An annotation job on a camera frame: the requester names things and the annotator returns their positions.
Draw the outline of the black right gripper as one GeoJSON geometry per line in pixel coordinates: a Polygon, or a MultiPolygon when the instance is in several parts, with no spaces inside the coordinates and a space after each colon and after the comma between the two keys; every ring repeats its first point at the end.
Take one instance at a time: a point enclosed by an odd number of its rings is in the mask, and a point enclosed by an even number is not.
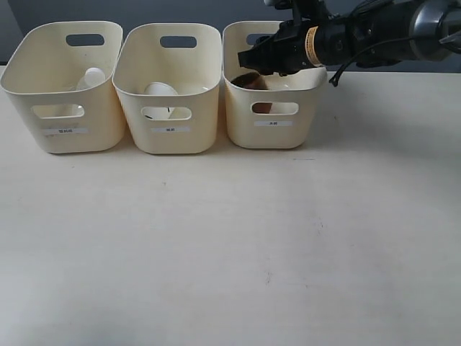
{"type": "Polygon", "coordinates": [[[315,52],[315,35],[326,22],[323,1],[265,1],[276,10],[291,10],[292,18],[281,22],[273,35],[258,37],[249,50],[238,53],[240,67],[262,75],[287,76],[323,64],[315,52]]]}

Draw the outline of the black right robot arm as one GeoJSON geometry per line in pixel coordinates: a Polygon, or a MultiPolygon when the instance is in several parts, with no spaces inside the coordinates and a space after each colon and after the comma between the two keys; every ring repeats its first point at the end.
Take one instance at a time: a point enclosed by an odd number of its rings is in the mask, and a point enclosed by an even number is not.
{"type": "Polygon", "coordinates": [[[324,1],[266,1],[289,9],[292,19],[238,53],[238,63],[262,75],[288,76],[309,68],[343,72],[394,66],[403,61],[443,61],[460,54],[459,1],[363,1],[347,14],[331,13],[324,1]]]}

